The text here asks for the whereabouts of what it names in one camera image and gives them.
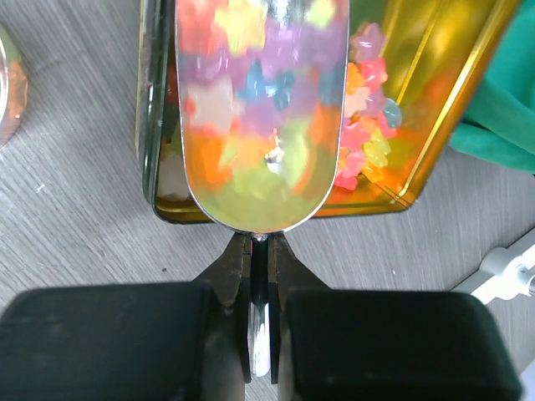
orange star candy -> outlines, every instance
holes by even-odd
[[[359,67],[355,63],[348,63],[347,79],[345,80],[345,93],[354,94],[358,88],[364,85],[364,78],[360,74]]]

metal scoop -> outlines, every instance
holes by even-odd
[[[287,231],[325,202],[338,163],[349,3],[176,2],[186,177],[235,231]]]

pink star candy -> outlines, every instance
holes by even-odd
[[[349,119],[344,119],[342,123],[342,134],[340,136],[340,146],[349,150],[359,150],[360,147],[371,139],[371,134],[366,132],[360,123],[350,123]]]
[[[375,92],[388,79],[384,58],[364,61],[359,68],[364,78],[364,85],[369,88],[371,93]]]
[[[334,179],[334,186],[345,188],[346,190],[354,190],[358,183],[356,177],[344,178],[342,175],[339,175]]]
[[[345,157],[345,168],[341,175],[344,178],[356,177],[366,164],[366,155],[362,150],[351,152]]]

green cloth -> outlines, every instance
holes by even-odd
[[[525,0],[450,146],[535,173],[535,0]]]

star-shaped gummy candy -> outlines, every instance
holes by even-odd
[[[340,146],[349,150],[358,150],[371,139],[371,135],[364,129],[360,122],[351,123],[344,119],[340,134]]]
[[[385,102],[386,102],[385,92],[383,91],[383,88],[379,86],[377,90],[371,93],[366,99],[366,110],[362,110],[360,112],[360,115],[362,116],[367,115],[367,116],[376,118],[377,114],[385,106]]]
[[[366,158],[362,150],[350,152],[347,148],[340,148],[334,184],[346,190],[354,190],[358,182],[355,177],[360,173],[365,163]]]
[[[355,91],[364,85],[364,78],[360,74],[355,63],[348,63],[347,79],[345,80],[345,93],[354,94]]]
[[[381,84],[388,79],[385,59],[377,58],[376,60],[364,61],[360,65],[360,73],[364,78],[364,85],[366,85],[372,93],[375,92]]]
[[[380,56],[384,43],[385,36],[381,33],[379,24],[371,23],[364,29],[362,35],[351,39],[355,61],[363,63],[375,60]]]

